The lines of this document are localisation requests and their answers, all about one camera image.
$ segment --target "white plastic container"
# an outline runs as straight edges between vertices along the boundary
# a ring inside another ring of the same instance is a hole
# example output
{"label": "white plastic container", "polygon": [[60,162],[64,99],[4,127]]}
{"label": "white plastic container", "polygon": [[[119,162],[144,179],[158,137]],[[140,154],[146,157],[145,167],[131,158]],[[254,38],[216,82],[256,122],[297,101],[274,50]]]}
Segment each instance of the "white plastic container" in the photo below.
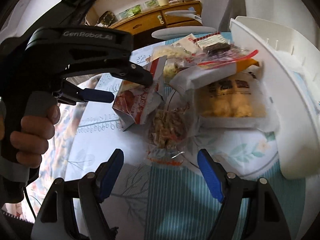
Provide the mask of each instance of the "white plastic container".
{"label": "white plastic container", "polygon": [[320,71],[320,52],[297,31],[265,20],[237,17],[231,19],[230,29],[237,46],[259,50],[254,58],[264,64],[261,81],[279,114],[280,128],[275,134],[282,174],[287,179],[317,174],[318,112],[292,66],[304,65],[306,75],[315,81]]}

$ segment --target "human hand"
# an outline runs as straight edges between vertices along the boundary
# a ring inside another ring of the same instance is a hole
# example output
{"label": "human hand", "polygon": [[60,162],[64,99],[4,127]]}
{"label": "human hand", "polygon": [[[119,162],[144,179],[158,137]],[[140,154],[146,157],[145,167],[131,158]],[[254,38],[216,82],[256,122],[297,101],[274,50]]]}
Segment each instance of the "human hand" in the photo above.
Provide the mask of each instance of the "human hand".
{"label": "human hand", "polygon": [[[60,119],[60,109],[52,106],[47,117],[24,116],[21,119],[21,132],[14,131],[10,135],[13,147],[19,150],[17,161],[30,168],[38,168],[48,147],[48,140],[54,136],[54,124]],[[0,140],[4,137],[4,120],[0,116]]]}

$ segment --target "screw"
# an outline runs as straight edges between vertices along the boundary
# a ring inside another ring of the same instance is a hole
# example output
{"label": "screw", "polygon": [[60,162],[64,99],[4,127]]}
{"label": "screw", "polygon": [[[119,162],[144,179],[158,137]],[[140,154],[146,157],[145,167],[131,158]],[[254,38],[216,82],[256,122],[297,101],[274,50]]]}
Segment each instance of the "screw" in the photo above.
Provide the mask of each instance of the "screw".
{"label": "screw", "polygon": [[228,177],[229,179],[234,179],[234,178],[236,177],[236,175],[235,175],[233,172],[228,172],[228,173],[227,173],[227,177]]}
{"label": "screw", "polygon": [[268,183],[267,179],[265,179],[265,178],[260,178],[259,181],[260,181],[261,184],[267,184]]}
{"label": "screw", "polygon": [[61,182],[62,182],[62,179],[61,178],[57,178],[55,183],[56,184],[60,184]]}
{"label": "screw", "polygon": [[93,179],[96,174],[94,172],[89,172],[86,176],[88,179]]}

